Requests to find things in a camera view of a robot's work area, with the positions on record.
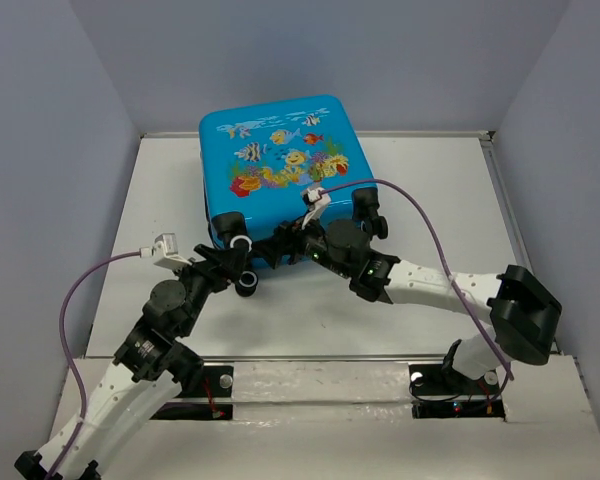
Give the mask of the blue hard-shell suitcase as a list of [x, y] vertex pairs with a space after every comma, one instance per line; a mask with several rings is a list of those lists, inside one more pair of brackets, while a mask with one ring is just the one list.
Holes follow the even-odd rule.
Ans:
[[350, 219], [387, 238], [370, 165], [336, 97], [213, 112], [199, 123], [199, 141], [210, 236], [220, 249], [237, 235], [251, 241], [239, 295], [255, 292], [263, 267], [252, 261], [253, 244], [284, 222]]

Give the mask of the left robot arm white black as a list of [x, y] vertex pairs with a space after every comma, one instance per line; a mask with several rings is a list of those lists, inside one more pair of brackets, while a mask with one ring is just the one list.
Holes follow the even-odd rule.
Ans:
[[195, 392], [204, 361], [185, 346], [213, 293], [240, 280], [251, 241], [245, 235], [224, 249], [198, 245], [199, 260], [177, 253], [175, 237], [163, 234], [151, 247], [130, 252], [171, 270], [156, 284], [134, 327], [92, 391], [76, 384], [80, 407], [46, 444], [23, 452], [15, 468], [25, 479], [100, 479], [115, 456], [168, 401]]

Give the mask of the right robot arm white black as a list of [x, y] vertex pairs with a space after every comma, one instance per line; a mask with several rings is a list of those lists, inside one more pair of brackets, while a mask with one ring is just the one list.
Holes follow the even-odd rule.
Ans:
[[518, 361], [548, 363], [562, 305], [527, 268], [510, 265], [502, 273], [437, 270], [373, 249], [373, 236], [352, 220], [322, 226], [318, 221], [279, 225], [255, 243], [255, 256], [276, 268], [311, 260], [348, 280], [368, 302], [420, 305], [463, 313], [475, 336], [455, 341], [440, 368], [442, 384], [462, 392], [487, 372]]

